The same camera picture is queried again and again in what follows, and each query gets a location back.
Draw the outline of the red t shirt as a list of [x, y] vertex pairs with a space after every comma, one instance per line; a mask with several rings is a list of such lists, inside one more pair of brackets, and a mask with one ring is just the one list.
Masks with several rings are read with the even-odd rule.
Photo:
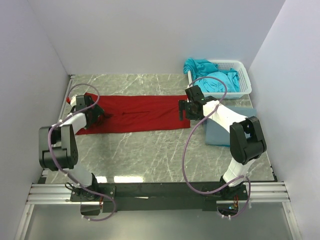
[[190, 120], [180, 120], [179, 101], [185, 95], [102, 95], [97, 105], [104, 110], [88, 128], [74, 126], [77, 135], [131, 133], [190, 128]]

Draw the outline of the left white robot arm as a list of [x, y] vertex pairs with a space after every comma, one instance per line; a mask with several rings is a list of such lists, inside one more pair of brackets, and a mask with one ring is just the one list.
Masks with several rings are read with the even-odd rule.
[[39, 164], [53, 172], [62, 170], [71, 179], [65, 184], [67, 189], [82, 199], [95, 201], [100, 197], [100, 188], [95, 175], [79, 162], [76, 134], [96, 126], [105, 112], [88, 94], [74, 95], [67, 102], [71, 105], [67, 120], [38, 131]]

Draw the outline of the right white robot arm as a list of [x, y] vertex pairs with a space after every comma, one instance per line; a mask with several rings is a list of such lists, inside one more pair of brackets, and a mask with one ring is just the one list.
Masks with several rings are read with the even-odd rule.
[[[267, 150], [267, 144], [260, 121], [255, 116], [247, 117], [224, 106], [213, 96], [205, 97], [199, 86], [185, 90], [187, 100], [178, 102], [179, 118], [198, 120], [198, 124], [189, 134], [182, 153], [182, 174], [187, 186], [197, 194], [211, 195], [220, 193], [230, 200], [235, 196], [244, 181], [250, 166]], [[188, 143], [197, 127], [206, 120], [211, 120], [229, 133], [229, 150], [232, 156], [230, 164], [220, 178], [221, 186], [211, 191], [195, 189], [187, 179], [185, 172], [185, 155]]]

